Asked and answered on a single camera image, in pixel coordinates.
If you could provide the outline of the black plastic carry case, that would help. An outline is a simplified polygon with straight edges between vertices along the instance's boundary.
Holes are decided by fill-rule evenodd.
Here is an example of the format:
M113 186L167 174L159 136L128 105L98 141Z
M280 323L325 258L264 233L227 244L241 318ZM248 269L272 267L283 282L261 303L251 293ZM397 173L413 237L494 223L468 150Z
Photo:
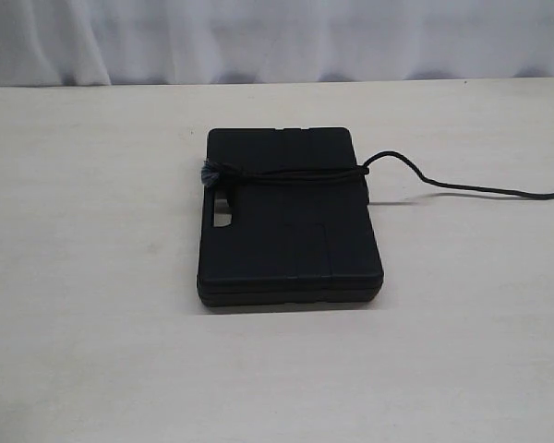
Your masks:
M357 160L344 127L213 128L207 157L246 172L344 168ZM224 188L229 225L204 192L197 288L209 307L371 301L384 272L364 179L336 185Z

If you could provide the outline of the white backdrop curtain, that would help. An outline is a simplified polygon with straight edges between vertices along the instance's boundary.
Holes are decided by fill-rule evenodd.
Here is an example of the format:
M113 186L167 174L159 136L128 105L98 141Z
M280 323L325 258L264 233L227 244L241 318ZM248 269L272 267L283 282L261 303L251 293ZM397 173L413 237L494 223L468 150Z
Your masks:
M0 87L554 77L554 1L0 1Z

